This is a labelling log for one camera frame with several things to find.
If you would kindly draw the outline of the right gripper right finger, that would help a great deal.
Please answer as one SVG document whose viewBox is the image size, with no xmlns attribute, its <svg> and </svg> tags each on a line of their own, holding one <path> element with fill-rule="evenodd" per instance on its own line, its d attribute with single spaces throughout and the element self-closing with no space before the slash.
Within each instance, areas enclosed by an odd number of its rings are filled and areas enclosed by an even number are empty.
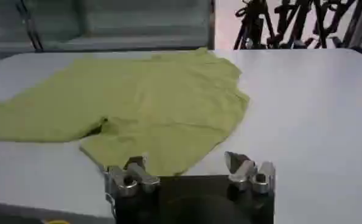
<svg viewBox="0 0 362 224">
<path fill-rule="evenodd" d="M 251 189 L 257 194 L 275 193 L 276 168 L 271 161 L 258 166 L 244 154 L 225 151 L 225 164 L 230 172 L 228 180 L 238 191 Z"/>
</svg>

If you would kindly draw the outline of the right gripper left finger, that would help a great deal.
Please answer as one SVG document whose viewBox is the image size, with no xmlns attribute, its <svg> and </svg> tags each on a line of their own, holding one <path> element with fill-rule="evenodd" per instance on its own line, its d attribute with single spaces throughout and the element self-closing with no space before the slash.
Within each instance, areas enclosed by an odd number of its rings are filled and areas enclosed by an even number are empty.
<svg viewBox="0 0 362 224">
<path fill-rule="evenodd" d="M 143 156 L 130 157 L 123 167 L 108 166 L 105 171 L 105 193 L 110 197 L 133 197 L 140 189 L 150 194 L 160 184 L 160 177 L 146 171 Z"/>
</svg>

